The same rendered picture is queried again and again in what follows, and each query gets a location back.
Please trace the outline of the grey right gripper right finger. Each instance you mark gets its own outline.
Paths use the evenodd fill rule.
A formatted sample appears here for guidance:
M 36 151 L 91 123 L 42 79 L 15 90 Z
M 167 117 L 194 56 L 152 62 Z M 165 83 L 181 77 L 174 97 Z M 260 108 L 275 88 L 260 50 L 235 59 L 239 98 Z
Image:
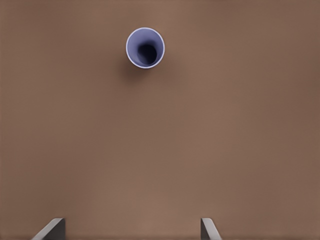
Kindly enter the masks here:
M 201 240 L 222 240 L 218 229 L 211 218 L 200 219 L 200 239 Z

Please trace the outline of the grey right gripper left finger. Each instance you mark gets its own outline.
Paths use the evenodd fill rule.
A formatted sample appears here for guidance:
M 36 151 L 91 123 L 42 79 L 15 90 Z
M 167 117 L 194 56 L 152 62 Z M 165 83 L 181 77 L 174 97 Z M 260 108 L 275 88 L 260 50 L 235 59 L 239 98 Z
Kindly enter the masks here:
M 66 240 L 66 220 L 52 219 L 31 240 Z

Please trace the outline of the blue bowl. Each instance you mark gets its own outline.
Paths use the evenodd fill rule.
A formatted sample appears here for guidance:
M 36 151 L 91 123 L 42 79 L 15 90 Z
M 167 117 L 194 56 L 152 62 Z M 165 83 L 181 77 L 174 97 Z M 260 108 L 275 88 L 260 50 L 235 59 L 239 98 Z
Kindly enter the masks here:
M 166 46 L 158 31 L 150 27 L 140 27 L 127 38 L 125 50 L 133 65 L 141 69 L 151 69 L 162 61 Z

